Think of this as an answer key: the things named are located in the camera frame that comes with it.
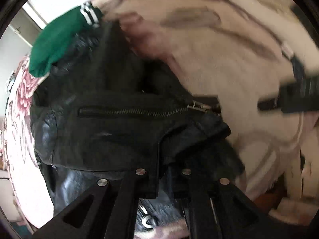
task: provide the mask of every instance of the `green fabric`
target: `green fabric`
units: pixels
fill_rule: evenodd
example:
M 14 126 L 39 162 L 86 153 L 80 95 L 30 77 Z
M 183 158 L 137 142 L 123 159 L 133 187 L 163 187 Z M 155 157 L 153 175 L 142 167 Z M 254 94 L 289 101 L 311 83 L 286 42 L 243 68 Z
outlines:
M 102 13 L 92 7 L 98 19 Z M 36 39 L 30 55 L 29 73 L 41 77 L 48 73 L 51 65 L 63 57 L 74 36 L 89 25 L 80 11 L 80 6 L 53 20 Z

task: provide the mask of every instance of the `green garment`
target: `green garment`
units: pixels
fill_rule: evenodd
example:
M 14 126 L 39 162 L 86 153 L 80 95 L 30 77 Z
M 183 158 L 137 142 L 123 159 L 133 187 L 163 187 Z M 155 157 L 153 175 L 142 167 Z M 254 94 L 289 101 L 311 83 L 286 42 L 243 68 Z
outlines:
M 102 15 L 91 3 L 84 3 L 53 20 L 33 45 L 29 73 L 34 77 L 48 73 L 51 65 L 63 57 L 74 36 L 84 29 L 98 26 Z

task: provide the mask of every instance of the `zipper teeth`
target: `zipper teeth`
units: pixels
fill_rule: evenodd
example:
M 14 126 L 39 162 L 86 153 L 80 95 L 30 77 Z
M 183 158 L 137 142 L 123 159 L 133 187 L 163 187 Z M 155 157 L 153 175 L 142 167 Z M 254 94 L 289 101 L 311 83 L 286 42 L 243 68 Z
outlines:
M 153 112 L 148 110 L 141 109 L 122 109 L 122 110 L 103 110 L 103 109 L 90 109 L 90 108 L 82 108 L 79 111 L 80 116 L 89 116 L 92 114 L 100 114 L 100 115 L 144 115 L 149 117 L 169 117 L 174 114 L 178 114 L 181 112 L 187 111 L 187 108 L 178 108 L 170 112 Z

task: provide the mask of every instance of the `metal zipper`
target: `metal zipper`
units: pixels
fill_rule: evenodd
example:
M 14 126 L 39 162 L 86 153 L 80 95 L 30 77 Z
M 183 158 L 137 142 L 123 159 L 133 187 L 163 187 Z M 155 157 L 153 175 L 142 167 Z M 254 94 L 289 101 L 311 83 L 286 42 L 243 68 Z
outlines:
M 177 108 L 168 112 L 155 112 L 142 109 L 121 109 L 121 110 L 111 110 L 111 109 L 101 109 L 98 107 L 82 107 L 78 111 L 79 117 L 95 117 L 95 116 L 116 116 L 116 115 L 141 115 L 154 118 L 164 118 L 170 117 L 175 114 L 186 112 L 188 109 L 197 110 L 201 112 L 206 112 L 211 110 L 211 107 L 206 104 L 201 104 L 199 102 L 193 101 L 193 105 L 187 105 L 187 107 Z

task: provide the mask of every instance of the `silver bolt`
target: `silver bolt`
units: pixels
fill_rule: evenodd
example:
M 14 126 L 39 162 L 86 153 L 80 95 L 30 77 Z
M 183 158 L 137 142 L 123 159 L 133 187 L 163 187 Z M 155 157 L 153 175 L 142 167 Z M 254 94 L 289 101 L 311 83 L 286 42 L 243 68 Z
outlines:
M 143 168 L 140 168 L 140 169 L 137 169 L 136 172 L 135 172 L 137 175 L 144 175 L 146 173 L 145 169 Z
M 184 175 L 190 175 L 192 173 L 192 170 L 191 169 L 183 169 L 181 170 L 181 172 L 184 174 Z
M 100 179 L 100 180 L 98 180 L 98 186 L 100 186 L 100 187 L 104 187 L 104 186 L 107 185 L 107 184 L 108 184 L 107 179 Z
M 230 183 L 230 181 L 227 178 L 221 178 L 220 179 L 220 183 L 222 185 L 228 185 Z

